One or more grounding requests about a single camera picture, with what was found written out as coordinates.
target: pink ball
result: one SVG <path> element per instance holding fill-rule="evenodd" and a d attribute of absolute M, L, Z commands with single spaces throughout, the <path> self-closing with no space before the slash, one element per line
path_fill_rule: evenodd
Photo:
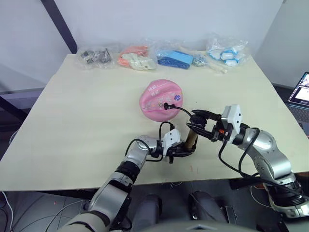
<path fill-rule="evenodd" d="M 140 97 L 140 109 L 147 118 L 153 121 L 168 121 L 175 117 L 179 110 L 165 110 L 163 104 L 166 102 L 182 107 L 182 89 L 169 80 L 152 81 Z"/>

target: laptop screen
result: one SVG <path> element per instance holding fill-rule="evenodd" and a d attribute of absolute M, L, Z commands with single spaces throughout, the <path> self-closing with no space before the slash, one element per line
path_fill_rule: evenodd
<path fill-rule="evenodd" d="M 309 73 L 306 72 L 288 99 L 291 103 L 309 106 Z"/>

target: white wall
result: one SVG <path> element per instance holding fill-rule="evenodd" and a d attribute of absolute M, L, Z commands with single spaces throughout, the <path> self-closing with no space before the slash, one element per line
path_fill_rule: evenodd
<path fill-rule="evenodd" d="M 309 71 L 309 0 L 282 4 L 255 60 L 271 82 L 295 87 Z"/>
<path fill-rule="evenodd" d="M 145 37 L 194 41 L 217 32 L 249 40 L 253 54 L 281 2 L 56 0 L 79 46 Z M 0 1 L 0 28 L 0 64 L 7 68 L 5 75 L 0 71 L 0 84 L 6 91 L 43 87 L 70 53 L 40 0 Z M 23 78 L 35 82 L 24 85 Z"/>
<path fill-rule="evenodd" d="M 0 1 L 0 92 L 45 87 L 69 53 L 41 1 Z"/>

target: orange object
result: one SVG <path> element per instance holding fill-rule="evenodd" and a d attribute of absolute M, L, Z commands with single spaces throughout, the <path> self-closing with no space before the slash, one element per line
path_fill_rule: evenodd
<path fill-rule="evenodd" d="M 118 58 L 118 64 L 130 68 L 129 60 L 122 58 L 122 55 L 126 53 L 135 53 L 139 56 L 146 57 L 148 56 L 148 47 L 147 46 L 132 46 L 132 47 L 128 47 L 126 50 L 120 53 L 119 58 Z"/>

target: laptop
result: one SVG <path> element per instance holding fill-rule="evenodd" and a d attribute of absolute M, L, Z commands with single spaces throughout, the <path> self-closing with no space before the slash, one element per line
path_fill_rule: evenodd
<path fill-rule="evenodd" d="M 297 83 L 286 105 L 309 138 L 309 72 Z"/>

